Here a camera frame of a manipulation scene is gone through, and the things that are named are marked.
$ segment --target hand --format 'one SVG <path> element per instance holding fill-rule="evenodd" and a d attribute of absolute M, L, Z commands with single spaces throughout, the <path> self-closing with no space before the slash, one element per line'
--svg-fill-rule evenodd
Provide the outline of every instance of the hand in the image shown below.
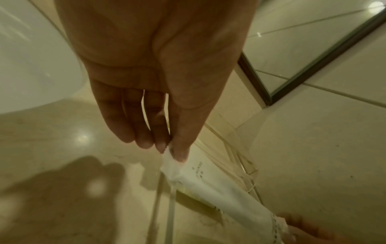
<path fill-rule="evenodd" d="M 110 130 L 161 153 L 171 140 L 185 161 L 240 56 L 257 0 L 55 3 Z"/>
<path fill-rule="evenodd" d="M 351 244 L 346 238 L 325 230 L 299 215 L 281 214 L 291 234 L 281 236 L 285 244 Z"/>

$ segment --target glass panel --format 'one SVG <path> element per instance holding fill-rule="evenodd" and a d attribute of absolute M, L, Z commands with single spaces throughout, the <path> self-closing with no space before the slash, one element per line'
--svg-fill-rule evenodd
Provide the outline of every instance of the glass panel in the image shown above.
<path fill-rule="evenodd" d="M 244 53 L 273 94 L 350 32 L 385 9 L 386 0 L 262 0 Z"/>

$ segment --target metal frame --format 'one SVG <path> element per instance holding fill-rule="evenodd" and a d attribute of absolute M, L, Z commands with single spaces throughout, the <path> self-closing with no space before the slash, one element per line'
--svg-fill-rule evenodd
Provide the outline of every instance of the metal frame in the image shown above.
<path fill-rule="evenodd" d="M 376 30 L 382 24 L 386 22 L 386 9 L 375 15 L 355 30 L 350 32 L 347 36 L 341 39 L 338 43 L 328 49 L 321 56 L 316 58 L 313 62 L 307 65 L 299 73 L 289 79 L 286 83 L 281 85 L 272 94 L 266 90 L 263 82 L 256 74 L 254 68 L 248 61 L 244 53 L 241 54 L 238 64 L 256 89 L 257 93 L 261 96 L 267 106 L 270 106 L 280 100 L 282 97 L 290 93 L 293 89 L 305 82 L 308 78 L 313 76 L 316 72 L 324 68 L 327 64 L 331 63 L 337 57 L 342 55 L 348 49 L 360 42 L 363 38 L 368 36 L 371 32 Z"/>

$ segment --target beige wall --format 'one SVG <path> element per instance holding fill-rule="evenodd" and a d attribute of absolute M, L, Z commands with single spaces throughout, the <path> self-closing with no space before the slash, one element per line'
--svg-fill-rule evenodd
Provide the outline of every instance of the beige wall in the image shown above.
<path fill-rule="evenodd" d="M 237 132 L 272 211 L 385 243 L 386 26 Z"/>

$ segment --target white paper packet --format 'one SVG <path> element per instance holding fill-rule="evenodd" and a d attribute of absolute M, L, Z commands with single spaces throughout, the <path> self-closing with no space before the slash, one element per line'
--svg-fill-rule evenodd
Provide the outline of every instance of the white paper packet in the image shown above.
<path fill-rule="evenodd" d="M 257 235 L 262 244 L 282 243 L 280 235 L 288 229 L 285 220 L 241 189 L 197 145 L 191 146 L 185 163 L 175 161 L 166 149 L 161 171 L 171 185 L 182 184 L 213 204 Z"/>

